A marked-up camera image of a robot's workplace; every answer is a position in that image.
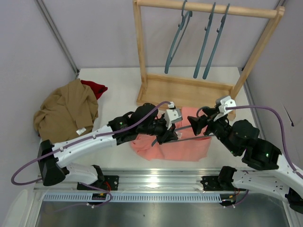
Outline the pink skirt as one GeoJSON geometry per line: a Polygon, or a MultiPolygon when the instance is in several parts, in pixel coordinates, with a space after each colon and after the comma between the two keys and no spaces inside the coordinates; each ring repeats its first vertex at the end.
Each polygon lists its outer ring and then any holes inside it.
{"type": "Polygon", "coordinates": [[[162,145],[153,144],[155,136],[138,135],[130,142],[133,151],[146,160],[162,159],[197,162],[207,156],[212,138],[186,140],[162,145]]]}

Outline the tan garment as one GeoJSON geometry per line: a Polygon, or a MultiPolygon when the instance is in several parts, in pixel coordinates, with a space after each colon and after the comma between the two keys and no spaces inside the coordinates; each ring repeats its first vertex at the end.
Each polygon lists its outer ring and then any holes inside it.
{"type": "Polygon", "coordinates": [[[40,138],[52,143],[92,132],[98,118],[98,101],[90,86],[76,79],[54,90],[33,117],[40,138]]]}

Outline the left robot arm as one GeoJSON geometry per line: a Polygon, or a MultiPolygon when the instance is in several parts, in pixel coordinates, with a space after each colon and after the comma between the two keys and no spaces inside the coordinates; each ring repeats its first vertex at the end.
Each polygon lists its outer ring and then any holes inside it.
{"type": "Polygon", "coordinates": [[[79,190],[105,185],[105,177],[98,165],[84,166],[75,160],[103,148],[116,147],[133,141],[138,135],[155,136],[159,144],[177,140],[175,124],[182,121],[181,110],[173,104],[159,117],[158,108],[145,103],[108,122],[102,128],[66,142],[53,144],[42,141],[39,148],[39,169],[44,186],[61,182],[75,182],[79,190]]]}

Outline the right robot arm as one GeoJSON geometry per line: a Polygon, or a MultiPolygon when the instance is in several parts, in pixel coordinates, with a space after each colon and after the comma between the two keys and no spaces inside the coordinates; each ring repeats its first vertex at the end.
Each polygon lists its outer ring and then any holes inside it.
{"type": "Polygon", "coordinates": [[[216,121],[206,115],[189,116],[187,119],[195,135],[205,128],[204,135],[213,134],[233,156],[242,157],[241,161],[248,167],[275,177],[275,180],[265,180],[249,176],[234,167],[223,166],[217,178],[223,189],[257,191],[288,203],[298,213],[303,212],[302,179],[295,176],[279,148],[258,137],[258,128],[247,120],[239,120],[230,125],[226,117],[216,121]]]}

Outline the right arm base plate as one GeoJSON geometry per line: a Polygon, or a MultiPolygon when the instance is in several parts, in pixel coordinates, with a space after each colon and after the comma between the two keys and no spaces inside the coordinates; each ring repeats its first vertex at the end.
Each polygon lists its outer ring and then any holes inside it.
{"type": "Polygon", "coordinates": [[[225,191],[219,181],[218,181],[218,176],[217,175],[207,175],[207,176],[202,176],[202,179],[200,183],[203,186],[204,191],[225,191]]]}

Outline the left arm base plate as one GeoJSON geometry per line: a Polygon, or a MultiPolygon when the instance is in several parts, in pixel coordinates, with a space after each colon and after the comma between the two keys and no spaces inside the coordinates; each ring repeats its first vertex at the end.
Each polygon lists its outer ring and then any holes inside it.
{"type": "MultiPolygon", "coordinates": [[[[97,180],[92,183],[91,186],[95,188],[99,188],[106,191],[117,191],[119,186],[119,176],[118,175],[105,175],[104,180],[97,180]]],[[[92,191],[94,188],[85,186],[81,183],[77,184],[77,190],[86,190],[92,191]]]]}

